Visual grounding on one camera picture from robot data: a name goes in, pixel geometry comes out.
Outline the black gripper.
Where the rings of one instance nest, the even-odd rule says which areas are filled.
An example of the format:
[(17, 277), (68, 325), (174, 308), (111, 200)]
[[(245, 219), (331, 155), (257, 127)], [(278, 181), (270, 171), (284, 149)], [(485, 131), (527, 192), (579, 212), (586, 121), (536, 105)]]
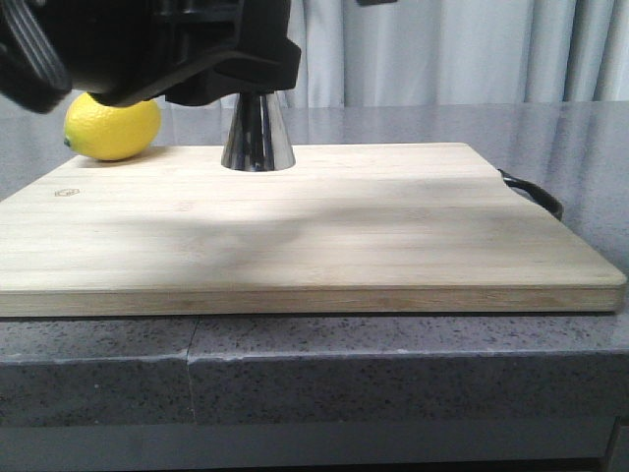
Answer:
[(36, 113), (72, 90), (202, 106), (295, 86), (288, 1), (4, 1), (1, 92)]

